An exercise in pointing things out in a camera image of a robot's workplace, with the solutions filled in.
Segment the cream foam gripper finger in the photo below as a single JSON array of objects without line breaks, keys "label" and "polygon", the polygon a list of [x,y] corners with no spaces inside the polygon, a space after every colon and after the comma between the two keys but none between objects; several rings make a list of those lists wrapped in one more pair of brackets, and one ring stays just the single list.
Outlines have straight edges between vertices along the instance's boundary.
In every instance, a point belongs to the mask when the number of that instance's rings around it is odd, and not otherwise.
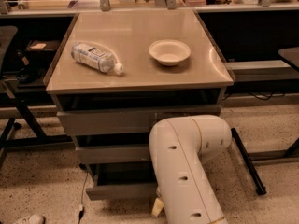
[{"label": "cream foam gripper finger", "polygon": [[163,209],[164,209],[164,203],[161,198],[157,197],[152,206],[151,215],[153,217],[157,217],[160,215]]}]

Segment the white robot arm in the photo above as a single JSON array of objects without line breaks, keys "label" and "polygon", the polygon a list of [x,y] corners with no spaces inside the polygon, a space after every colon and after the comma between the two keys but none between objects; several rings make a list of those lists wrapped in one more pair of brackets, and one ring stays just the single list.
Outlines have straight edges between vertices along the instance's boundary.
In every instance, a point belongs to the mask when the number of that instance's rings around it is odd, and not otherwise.
[{"label": "white robot arm", "polygon": [[149,151],[168,224],[228,224],[203,164],[232,142],[227,122],[213,115],[163,119]]}]

